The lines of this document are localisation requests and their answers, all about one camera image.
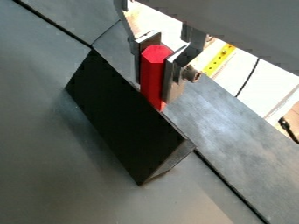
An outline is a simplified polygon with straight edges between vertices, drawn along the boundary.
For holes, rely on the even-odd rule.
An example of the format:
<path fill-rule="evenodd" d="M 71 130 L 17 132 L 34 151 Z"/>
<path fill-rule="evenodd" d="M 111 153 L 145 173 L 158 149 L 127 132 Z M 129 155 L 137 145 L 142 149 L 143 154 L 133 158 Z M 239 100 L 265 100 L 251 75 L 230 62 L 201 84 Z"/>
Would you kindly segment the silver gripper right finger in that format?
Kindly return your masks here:
<path fill-rule="evenodd" d="M 197 82 L 201 72 L 191 65 L 203 51 L 207 34 L 197 28 L 182 25 L 182 40 L 186 42 L 165 60 L 162 98 L 171 103 L 183 93 L 186 81 Z"/>

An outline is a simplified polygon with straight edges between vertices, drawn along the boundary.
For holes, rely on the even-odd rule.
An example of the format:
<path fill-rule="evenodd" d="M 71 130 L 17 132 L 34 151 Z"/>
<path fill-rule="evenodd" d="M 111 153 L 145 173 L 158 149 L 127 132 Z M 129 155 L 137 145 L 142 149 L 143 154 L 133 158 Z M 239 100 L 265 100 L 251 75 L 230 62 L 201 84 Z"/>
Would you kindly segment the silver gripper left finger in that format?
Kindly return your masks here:
<path fill-rule="evenodd" d="M 142 52 L 149 46 L 159 46 L 162 44 L 162 33 L 151 30 L 137 38 L 125 15 L 125 11 L 129 11 L 127 0 L 114 0 L 114 5 L 117 7 L 117 13 L 121 17 L 122 24 L 126 28 L 130 51 L 135 56 L 135 82 L 141 83 Z"/>

